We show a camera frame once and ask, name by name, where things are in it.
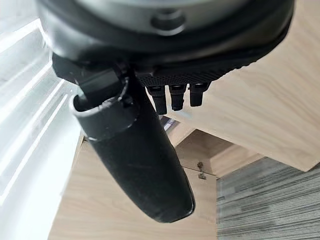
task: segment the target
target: metal bracket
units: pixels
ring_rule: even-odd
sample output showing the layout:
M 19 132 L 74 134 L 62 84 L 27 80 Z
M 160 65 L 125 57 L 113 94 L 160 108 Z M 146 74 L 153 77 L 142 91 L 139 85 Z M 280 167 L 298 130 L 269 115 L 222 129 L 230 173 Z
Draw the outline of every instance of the metal bracket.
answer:
M 200 161 L 200 162 L 198 162 L 198 164 L 197 164 L 196 166 L 197 166 L 197 167 L 199 168 L 199 170 L 200 170 L 200 173 L 199 173 L 198 177 L 199 177 L 200 179 L 206 180 L 207 177 L 205 176 L 205 172 L 204 172 L 204 163 L 203 163 L 202 161 Z

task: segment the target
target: gray carpet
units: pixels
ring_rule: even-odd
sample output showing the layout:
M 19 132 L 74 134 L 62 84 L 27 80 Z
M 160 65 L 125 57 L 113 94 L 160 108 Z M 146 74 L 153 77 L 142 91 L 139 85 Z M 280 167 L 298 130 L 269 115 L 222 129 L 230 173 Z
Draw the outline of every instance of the gray carpet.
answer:
M 219 240 L 320 240 L 320 165 L 262 158 L 217 181 Z

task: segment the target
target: wood grain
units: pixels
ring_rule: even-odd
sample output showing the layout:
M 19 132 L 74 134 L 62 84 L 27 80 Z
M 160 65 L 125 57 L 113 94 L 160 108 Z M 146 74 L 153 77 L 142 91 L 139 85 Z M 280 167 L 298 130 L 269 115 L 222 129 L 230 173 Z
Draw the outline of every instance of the wood grain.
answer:
M 175 223 L 149 219 L 125 195 L 84 142 L 49 240 L 215 240 L 216 177 L 185 170 L 196 199 L 193 215 Z
M 212 173 L 221 178 L 261 158 L 263 156 L 254 151 L 232 145 L 210 159 Z
M 169 130 L 167 131 L 167 135 L 170 139 L 171 144 L 176 147 L 194 130 L 196 129 L 189 126 L 188 124 L 177 121 L 172 127 L 169 128 Z
M 175 148 L 181 166 L 199 171 L 198 163 L 202 162 L 203 171 L 207 174 L 213 174 L 210 163 L 210 149 L 206 142 L 207 138 L 215 139 L 216 137 L 195 130 Z
M 284 42 L 213 82 L 201 107 L 188 107 L 186 94 L 168 117 L 308 171 L 320 161 L 319 12 L 319 0 L 296 1 Z
M 72 162 L 72 166 L 71 169 L 74 168 L 74 166 L 76 165 L 78 159 L 79 159 L 79 154 L 82 148 L 82 143 L 84 142 L 85 136 L 84 134 L 81 132 L 79 139 L 78 139 L 78 143 L 76 145 L 76 149 L 75 149 L 75 153 L 74 153 L 74 157 L 73 157 L 73 162 Z

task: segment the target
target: light wood surface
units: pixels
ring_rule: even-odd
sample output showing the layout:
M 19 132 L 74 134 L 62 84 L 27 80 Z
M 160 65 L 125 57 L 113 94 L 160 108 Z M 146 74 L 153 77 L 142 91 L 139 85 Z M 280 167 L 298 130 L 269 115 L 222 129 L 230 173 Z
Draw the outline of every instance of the light wood surface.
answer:
M 254 151 L 232 145 L 210 159 L 212 173 L 221 178 L 261 158 L 263 156 Z
M 203 171 L 219 178 L 251 164 L 263 156 L 200 130 L 195 130 L 176 147 L 176 153 L 183 167 Z
M 79 136 L 79 139 L 78 139 L 78 143 L 76 145 L 76 149 L 75 149 L 75 153 L 74 153 L 74 157 L 73 157 L 73 162 L 72 162 L 72 166 L 71 166 L 71 169 L 74 168 L 74 166 L 76 165 L 77 163 L 77 160 L 79 159 L 79 154 L 80 154 L 80 151 L 81 151 L 81 148 L 82 148 L 82 143 L 84 142 L 84 139 L 85 139 L 85 136 L 84 134 L 81 132 L 80 133 L 80 136 Z
M 198 163 L 202 162 L 203 171 L 207 174 L 213 174 L 210 163 L 210 149 L 205 140 L 207 137 L 212 137 L 213 139 L 216 137 L 207 135 L 209 134 L 195 130 L 175 148 L 181 166 L 199 171 Z
M 189 126 L 188 124 L 182 122 L 175 122 L 172 127 L 167 131 L 167 135 L 170 139 L 171 144 L 176 147 L 178 146 L 186 137 L 188 137 L 195 128 Z
M 185 170 L 196 200 L 193 215 L 157 223 L 124 194 L 84 142 L 53 223 L 49 240 L 215 240 L 216 177 Z
M 319 12 L 319 0 L 296 1 L 284 42 L 213 82 L 201 107 L 189 107 L 185 94 L 184 109 L 168 117 L 302 171 L 312 168 L 320 161 Z

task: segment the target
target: bright light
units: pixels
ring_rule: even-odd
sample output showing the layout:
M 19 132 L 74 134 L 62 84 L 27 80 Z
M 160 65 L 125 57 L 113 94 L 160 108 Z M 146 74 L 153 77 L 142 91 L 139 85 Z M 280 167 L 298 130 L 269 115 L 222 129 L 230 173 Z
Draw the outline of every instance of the bright light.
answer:
M 3 157 L 0 159 L 0 176 L 6 170 L 7 166 L 11 163 L 13 157 L 18 152 L 19 148 L 25 143 L 25 141 L 30 136 L 30 133 L 35 127 L 36 121 L 39 119 L 43 111 L 47 108 L 48 104 L 52 101 L 54 96 L 57 94 L 61 86 L 63 85 L 64 80 L 61 80 L 59 84 L 54 88 L 51 94 L 47 97 L 47 99 L 41 104 L 40 108 L 36 111 L 36 113 L 32 116 L 31 120 L 27 123 L 27 125 L 23 128 L 20 134 L 15 138 L 15 141 L 10 145 L 8 150 L 5 152 Z
M 44 30 L 44 27 L 42 26 L 41 22 L 39 23 L 39 30 L 42 35 L 42 38 L 44 39 L 45 44 L 50 48 L 52 48 L 53 47 L 52 41 L 50 37 L 47 35 L 46 31 Z
M 0 53 L 4 52 L 5 50 L 9 49 L 13 45 L 15 45 L 18 41 L 23 39 L 28 34 L 32 33 L 40 26 L 40 19 L 37 18 L 36 20 L 30 22 L 29 24 L 23 26 L 22 28 L 14 31 L 8 37 L 0 40 Z
M 54 110 L 53 114 L 50 116 L 50 118 L 48 119 L 48 121 L 45 123 L 44 127 L 42 128 L 41 132 L 38 134 L 38 136 L 36 137 L 35 141 L 32 143 L 31 147 L 29 148 L 29 150 L 26 152 L 26 154 L 24 155 L 21 163 L 19 164 L 19 166 L 16 168 L 12 178 L 10 179 L 8 185 L 5 187 L 3 194 L 0 196 L 0 206 L 3 205 L 4 201 L 6 200 L 11 188 L 13 187 L 14 183 L 16 182 L 19 174 L 21 173 L 21 171 L 23 170 L 23 168 L 25 167 L 25 165 L 27 164 L 29 158 L 32 156 L 33 152 L 35 151 L 35 149 L 37 148 L 37 146 L 39 145 L 39 142 L 41 140 L 41 138 L 43 137 L 43 135 L 45 134 L 45 132 L 47 131 L 47 129 L 49 128 L 50 124 L 52 123 L 52 121 L 55 119 L 56 115 L 58 114 L 59 110 L 61 109 L 61 107 L 63 106 L 63 104 L 65 103 L 66 99 L 67 99 L 68 95 L 64 95 L 63 99 L 61 100 L 61 102 L 59 103 L 59 105 L 56 107 L 56 109 Z
M 35 87 L 43 77 L 49 73 L 52 61 L 49 61 L 6 105 L 0 109 L 0 124 L 14 111 L 17 105 L 26 97 L 27 93 Z
M 30 70 L 32 67 L 34 67 L 36 64 L 39 63 L 39 60 L 43 58 L 48 52 L 43 52 L 39 56 L 37 56 L 35 59 L 33 59 L 31 62 L 29 62 L 27 65 L 25 65 L 23 68 L 21 68 L 19 71 L 17 71 L 13 76 L 11 76 L 7 81 L 5 81 L 1 86 L 0 86 L 0 91 L 3 91 L 3 89 L 10 89 L 10 85 L 16 84 L 14 81 L 18 78 L 20 78 L 25 72 Z

